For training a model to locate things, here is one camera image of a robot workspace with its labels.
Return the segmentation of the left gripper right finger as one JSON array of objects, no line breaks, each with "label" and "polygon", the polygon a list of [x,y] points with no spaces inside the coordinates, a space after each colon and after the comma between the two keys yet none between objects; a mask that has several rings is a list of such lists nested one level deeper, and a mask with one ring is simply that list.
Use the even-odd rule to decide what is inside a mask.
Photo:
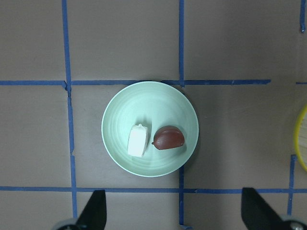
[{"label": "left gripper right finger", "polygon": [[241,218],[248,230],[277,230],[281,217],[252,187],[242,188]]}]

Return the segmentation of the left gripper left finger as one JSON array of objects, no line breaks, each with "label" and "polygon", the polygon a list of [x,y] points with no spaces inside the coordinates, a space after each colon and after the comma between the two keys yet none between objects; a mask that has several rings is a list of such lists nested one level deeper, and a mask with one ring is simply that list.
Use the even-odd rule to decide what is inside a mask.
[{"label": "left gripper left finger", "polygon": [[104,230],[106,226],[106,193],[95,190],[76,221],[81,230]]}]

